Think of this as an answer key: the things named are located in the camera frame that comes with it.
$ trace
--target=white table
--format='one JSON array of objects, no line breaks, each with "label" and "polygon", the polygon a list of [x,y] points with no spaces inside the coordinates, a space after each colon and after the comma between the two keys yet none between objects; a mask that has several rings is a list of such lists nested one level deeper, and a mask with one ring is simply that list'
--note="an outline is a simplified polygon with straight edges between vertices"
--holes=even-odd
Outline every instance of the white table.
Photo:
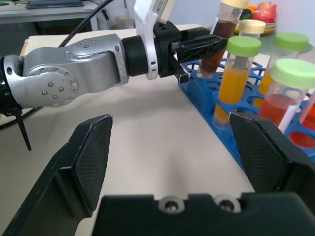
[{"label": "white table", "polygon": [[[75,40],[111,32],[84,33]],[[130,29],[114,32],[121,38],[135,35]],[[30,38],[29,44],[57,46],[63,38],[38,36]],[[256,61],[266,65],[268,56],[259,55]],[[86,94],[64,107],[44,108],[26,120],[32,152],[27,151],[18,126],[0,132],[0,234],[75,127],[102,114],[113,114],[114,124],[101,196],[154,194],[160,199],[226,193],[239,197],[253,191],[176,78],[148,81],[143,75],[126,85]],[[80,223],[77,236],[91,234],[96,213]]]},{"label": "white table", "polygon": [[[43,9],[26,9],[26,4],[16,4],[8,1],[9,5],[0,6],[0,24],[20,22],[54,21],[85,18],[92,9],[97,7],[93,2],[84,2],[80,7],[59,7]],[[96,16],[91,18],[92,31],[98,30]]]}]

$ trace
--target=test tube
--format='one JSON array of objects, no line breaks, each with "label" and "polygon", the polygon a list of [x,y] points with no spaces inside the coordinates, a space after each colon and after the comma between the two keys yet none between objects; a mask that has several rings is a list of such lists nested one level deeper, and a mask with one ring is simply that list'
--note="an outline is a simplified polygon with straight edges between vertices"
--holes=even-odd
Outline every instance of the test tube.
[{"label": "test tube", "polygon": [[[229,39],[226,47],[228,56],[218,95],[221,102],[238,104],[241,101],[254,57],[258,55],[260,47],[261,42],[255,38],[235,36]],[[228,114],[218,104],[212,122],[220,129],[229,127]]]},{"label": "test tube", "polygon": [[[232,37],[243,9],[247,7],[248,3],[249,0],[221,0],[220,9],[210,34],[223,38]],[[224,52],[225,48],[212,57],[201,60],[197,73],[202,74],[202,79],[213,78]]]},{"label": "test tube", "polygon": [[240,36],[248,36],[256,39],[260,38],[260,35],[264,33],[266,23],[257,20],[242,20],[239,23]]},{"label": "test tube", "polygon": [[[315,130],[315,92],[303,109],[299,121],[304,127]],[[301,148],[315,148],[315,139],[308,134],[294,131],[290,133],[290,139]]]},{"label": "test tube", "polygon": [[306,93],[315,88],[315,65],[298,59],[280,59],[271,70],[271,85],[258,115],[286,131]]},{"label": "test tube", "polygon": [[[258,91],[262,95],[266,95],[271,83],[270,71],[279,59],[296,59],[300,52],[304,50],[309,42],[309,38],[299,33],[277,33],[274,39],[274,50],[269,59],[265,75],[261,80]],[[260,98],[254,100],[253,105],[260,108],[262,105]]]}]

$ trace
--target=test tube rack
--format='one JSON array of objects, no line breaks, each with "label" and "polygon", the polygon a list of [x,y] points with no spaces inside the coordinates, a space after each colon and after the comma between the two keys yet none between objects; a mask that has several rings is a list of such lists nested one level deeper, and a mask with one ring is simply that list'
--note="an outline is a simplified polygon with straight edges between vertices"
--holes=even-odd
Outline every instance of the test tube rack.
[{"label": "test tube rack", "polygon": [[[179,86],[196,107],[196,109],[200,112],[208,125],[212,128],[212,130],[224,144],[224,146],[228,149],[228,151],[234,157],[239,166],[244,169],[241,163],[240,154],[237,150],[237,145],[232,128],[219,129],[212,124],[214,109],[216,104],[218,104],[227,113],[238,111],[246,114],[258,114],[259,108],[254,107],[252,103],[256,98],[264,98],[264,96],[258,92],[258,87],[265,73],[265,68],[263,68],[262,65],[254,62],[241,102],[235,105],[228,105],[222,103],[218,99],[218,93],[223,76],[225,62],[226,59],[223,59],[221,61],[221,63],[219,64],[219,68],[221,68],[222,72],[216,72],[214,78],[212,79],[200,79],[200,75],[197,74],[200,60],[183,63],[183,67],[190,73],[190,79],[187,83],[179,84]],[[301,111],[305,108],[308,102],[307,100],[310,98],[310,96],[311,94],[307,94],[306,99],[304,99],[304,101],[302,102],[300,109],[294,116],[294,119],[285,132],[285,135],[287,137],[289,137],[291,132],[299,131],[315,138],[315,131],[302,126],[299,122]],[[311,158],[311,160],[315,162],[315,148],[301,149]]]}]

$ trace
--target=brown liquid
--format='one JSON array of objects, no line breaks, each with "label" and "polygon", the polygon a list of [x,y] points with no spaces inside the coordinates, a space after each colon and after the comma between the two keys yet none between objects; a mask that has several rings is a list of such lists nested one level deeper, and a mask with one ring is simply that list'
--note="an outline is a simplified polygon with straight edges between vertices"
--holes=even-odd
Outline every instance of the brown liquid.
[{"label": "brown liquid", "polygon": [[[230,38],[234,35],[235,28],[236,23],[224,22],[219,20],[216,24],[213,34],[223,38]],[[203,76],[207,76],[208,73],[216,72],[219,63],[222,60],[224,52],[225,48],[219,53],[213,55],[212,57],[204,58],[201,60],[200,69],[202,71]]]}]

